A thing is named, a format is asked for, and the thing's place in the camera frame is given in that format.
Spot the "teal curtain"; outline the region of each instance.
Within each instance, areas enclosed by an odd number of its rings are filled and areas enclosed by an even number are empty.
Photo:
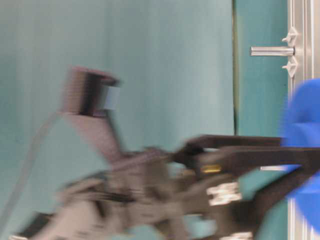
[[[128,150],[174,150],[195,135],[234,134],[231,0],[3,0],[0,30],[0,208],[73,65],[122,81],[114,119]],[[63,184],[105,168],[60,120],[3,240],[33,211],[54,209]]]

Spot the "metal bracket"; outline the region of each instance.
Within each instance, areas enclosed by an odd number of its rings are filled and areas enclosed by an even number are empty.
[[[282,42],[287,42],[289,47],[293,47],[296,43],[298,36],[297,30],[292,26],[285,38],[282,39]]]
[[[282,67],[283,69],[287,69],[288,74],[290,78],[293,78],[294,75],[296,74],[297,68],[298,68],[298,62],[296,58],[293,56],[291,59],[289,59],[287,65]]]

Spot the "green wall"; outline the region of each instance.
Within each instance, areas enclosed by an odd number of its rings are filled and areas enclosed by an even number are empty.
[[[129,150],[234,134],[230,0],[3,0],[0,29],[0,207],[31,137],[60,105],[70,65],[122,80],[114,117]],[[3,239],[33,211],[51,211],[64,183],[105,167],[60,120]],[[136,231],[134,239],[150,234]]]
[[[285,46],[287,0],[233,0],[234,91],[236,132],[245,136],[278,136],[288,92],[285,57],[252,57],[251,46]],[[259,187],[281,175],[254,171],[240,179],[249,197]],[[259,240],[286,240],[287,203],[268,214]]]

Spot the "cable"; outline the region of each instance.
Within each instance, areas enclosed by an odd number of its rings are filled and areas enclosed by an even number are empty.
[[[28,178],[31,175],[32,168],[36,160],[36,153],[40,146],[41,140],[48,134],[50,128],[59,119],[60,113],[52,113],[43,125],[38,129],[35,136],[32,138],[27,156],[22,163],[22,168],[18,176],[18,180],[15,183],[11,194],[9,195],[7,203],[4,205],[4,209],[0,215],[0,239],[4,234],[4,230],[12,216],[12,213],[21,197],[21,193],[27,185]]]

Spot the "metal rod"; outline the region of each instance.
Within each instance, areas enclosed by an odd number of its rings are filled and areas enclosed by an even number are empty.
[[[252,46],[250,48],[251,56],[291,57],[294,54],[295,49],[287,46]]]

